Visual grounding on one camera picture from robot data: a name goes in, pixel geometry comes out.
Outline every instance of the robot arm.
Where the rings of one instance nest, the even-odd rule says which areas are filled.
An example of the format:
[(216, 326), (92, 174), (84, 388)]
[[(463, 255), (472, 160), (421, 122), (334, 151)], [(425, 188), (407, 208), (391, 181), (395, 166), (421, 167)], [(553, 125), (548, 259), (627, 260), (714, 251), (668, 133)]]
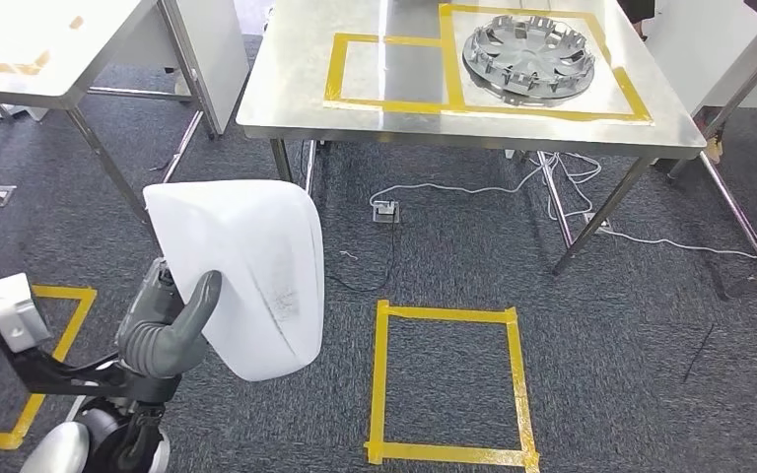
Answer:
[(39, 348), (51, 335), (27, 276), (17, 274), (0, 280), (0, 348), (30, 392), (166, 402), (180, 375), (204, 359), (207, 342), (201, 330), (221, 288), (222, 274), (207, 272), (184, 304), (166, 262), (157, 259), (120, 326), (117, 353), (75, 368)]
[[(204, 359), (207, 342), (201, 334), (222, 291), (222, 273), (202, 275), (190, 302), (183, 305), (163, 259), (153, 262), (138, 297), (117, 332), (123, 362), (148, 377), (173, 377)], [(183, 306), (180, 312), (163, 308)], [(167, 312), (177, 313), (174, 320)]]

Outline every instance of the gray carpet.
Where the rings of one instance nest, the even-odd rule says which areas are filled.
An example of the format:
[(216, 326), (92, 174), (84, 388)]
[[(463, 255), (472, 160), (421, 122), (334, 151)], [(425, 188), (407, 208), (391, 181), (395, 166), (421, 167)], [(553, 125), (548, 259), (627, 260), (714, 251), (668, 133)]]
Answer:
[[(250, 38), (251, 58), (258, 44)], [(163, 72), (122, 67), (109, 68), (99, 82), (172, 86)], [(148, 168), (171, 155), (192, 113), (178, 103), (100, 97), (87, 97), (84, 111), (136, 188), (160, 178)], [(296, 162), (300, 143), (289, 145)], [(725, 148), (723, 172), (757, 224), (757, 110), (735, 116)], [(169, 406), (172, 471), (515, 471), (367, 463), (378, 299), (517, 307), (542, 472), (757, 471), (757, 289), (740, 300), (718, 296), (752, 261), (598, 236), (553, 278), (564, 248), (537, 179), (516, 195), (399, 190), (391, 196), (401, 202), (403, 224), (392, 230), (370, 219), (367, 199), (392, 184), (515, 186), (527, 165), (495, 151), (366, 143), (331, 143), (318, 159), (313, 197), (327, 274), (367, 289), (380, 285), (392, 260), (388, 283), (353, 292), (327, 280), (323, 349), (295, 374), (249, 383), (209, 354)], [(597, 202), (633, 162), (599, 159), (605, 171), (585, 186)], [(712, 185), (697, 174), (693, 167), (670, 187), (650, 170), (612, 224), (638, 237), (747, 250)], [(231, 126), (213, 142), (198, 133), (176, 180), (275, 176), (267, 141), (246, 139)], [(104, 355), (158, 251), (62, 113), (41, 124), (0, 123), (0, 183), (19, 186), (0, 210), (0, 276), (27, 271), (39, 284), (97, 288), (67, 360)], [(576, 194), (565, 182), (561, 187), (568, 208), (577, 208)], [(44, 304), (60, 333), (73, 305)], [(502, 327), (392, 319), (389, 336), (387, 439), (516, 447)], [(25, 399), (0, 358), (0, 430), (10, 428)], [(25, 443), (0, 451), (0, 472), (18, 471), (71, 402), (49, 396)]]

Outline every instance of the metal table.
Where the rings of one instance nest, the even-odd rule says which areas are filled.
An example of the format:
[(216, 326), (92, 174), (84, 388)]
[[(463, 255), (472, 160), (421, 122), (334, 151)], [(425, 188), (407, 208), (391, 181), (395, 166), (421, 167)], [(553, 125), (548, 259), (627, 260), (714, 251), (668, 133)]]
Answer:
[[(638, 157), (575, 240), (559, 215), (568, 249), (556, 273), (653, 159), (690, 160), (706, 146), (616, 0), (278, 0), (276, 8), (237, 123), (271, 140), (284, 180), (292, 180), (284, 139)], [(504, 14), (547, 16), (583, 33), (597, 57), (587, 91), (505, 103), (478, 87), (459, 52), (475, 27)]]
[[(93, 88), (105, 64), (147, 15), (158, 7), (170, 33), (191, 96), (151, 91)], [(86, 121), (78, 104), (85, 94), (190, 101), (201, 104), (195, 58), (185, 41), (174, 0), (0, 0), (0, 103), (65, 110), (91, 146), (106, 174), (135, 215), (152, 233), (144, 205)], [(202, 116), (195, 112), (177, 152), (168, 162), (170, 179)], [(210, 133), (214, 127), (205, 115)]]
[[(744, 52), (738, 57), (738, 59), (736, 59), (735, 63), (726, 71), (724, 76), (731, 76), (732, 78), (743, 77), (744, 81), (739, 84), (729, 101), (727, 101), (724, 107), (719, 110), (718, 114), (707, 124), (706, 129), (703, 132), (706, 138), (712, 138), (716, 135), (722, 125), (726, 123), (744, 99), (746, 99), (757, 86), (757, 34), (750, 44), (747, 45)], [(716, 169), (712, 161), (707, 158), (707, 155), (700, 153), (699, 158), (704, 165), (704, 169), (707, 170), (707, 173), (713, 179), (713, 182), (716, 184), (723, 199), (726, 201), (735, 220), (741, 226), (741, 230), (747, 237), (747, 241), (750, 242), (750, 245), (757, 254), (757, 234), (753, 229), (753, 226), (750, 224), (750, 220), (741, 209), (741, 205), (732, 195), (732, 192), (730, 192), (729, 187), (727, 187), (721, 173)], [(668, 174), (669, 181), (675, 180), (688, 163), (688, 161), (677, 163)], [(757, 271), (727, 289), (726, 295), (728, 297), (738, 296), (754, 284), (757, 284)]]

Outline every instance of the yellow tape square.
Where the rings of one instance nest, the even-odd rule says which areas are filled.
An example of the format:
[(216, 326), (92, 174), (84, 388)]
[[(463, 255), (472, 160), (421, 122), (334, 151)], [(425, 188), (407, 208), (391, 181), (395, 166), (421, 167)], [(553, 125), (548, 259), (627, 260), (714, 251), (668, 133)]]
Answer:
[[(97, 291), (92, 288), (37, 285), (33, 286), (33, 290), (34, 296), (37, 298), (76, 300), (79, 302), (52, 353), (53, 358), (61, 362), (65, 360), (68, 350), (71, 349), (71, 345), (77, 338), (77, 332), (80, 331), (80, 327), (83, 325), (83, 321), (86, 319), (86, 315), (88, 315), (97, 297)], [(13, 430), (10, 432), (0, 432), (0, 450), (14, 450), (22, 444), (43, 400), (44, 394), (31, 394)]]
[[(520, 16), (549, 16), (557, 18), (580, 19), (587, 24), (590, 34), (599, 44), (602, 57), (609, 67), (612, 67), (611, 51), (605, 41), (605, 33), (602, 30), (596, 16), (588, 12), (567, 12), (555, 10), (528, 10), (518, 8), (483, 7), (478, 5), (440, 4), (437, 12), (440, 20), (440, 37), (414, 37), (414, 36), (378, 36), (376, 34), (349, 34), (337, 33), (332, 40), (332, 51), (329, 57), (329, 71), (326, 76), (326, 89), (324, 103), (332, 106), (344, 107), (370, 107), (379, 108), (383, 111), (402, 113), (430, 113), (440, 114), (453, 113), (500, 113), (522, 114), (534, 116), (548, 116), (571, 121), (595, 121), (595, 120), (621, 120), (630, 122), (651, 122), (645, 103), (631, 82), (628, 73), (622, 67), (612, 67), (612, 73), (617, 87), (625, 97), (631, 113), (604, 113), (594, 111), (559, 110), (543, 107), (530, 106), (487, 106), (469, 105), (465, 102), (460, 79), (459, 55), (454, 42), (453, 13), (485, 13), (494, 15), (520, 15)], [(379, 101), (359, 98), (341, 97), (344, 80), (344, 68), (347, 58), (347, 45), (350, 42), (383, 42), (384, 44), (400, 44), (408, 46), (438, 47), (443, 53), (443, 69), (446, 80), (447, 103), (421, 102), (421, 101)]]
[[(426, 445), (384, 441), (384, 407), (387, 380), (387, 338), (390, 316), (472, 323), (503, 323), (507, 328), (510, 366), (518, 429), (518, 449), (504, 450), (450, 445)], [(517, 329), (517, 311), (455, 310), (392, 306), (378, 301), (376, 308), (376, 348), (373, 362), (373, 404), (370, 417), (370, 439), (364, 444), (368, 461), (381, 464), (385, 458), (403, 460), (447, 461), (489, 465), (522, 466), (526, 473), (538, 473), (539, 455), (529, 417), (529, 398), (523, 375), (523, 355)]]

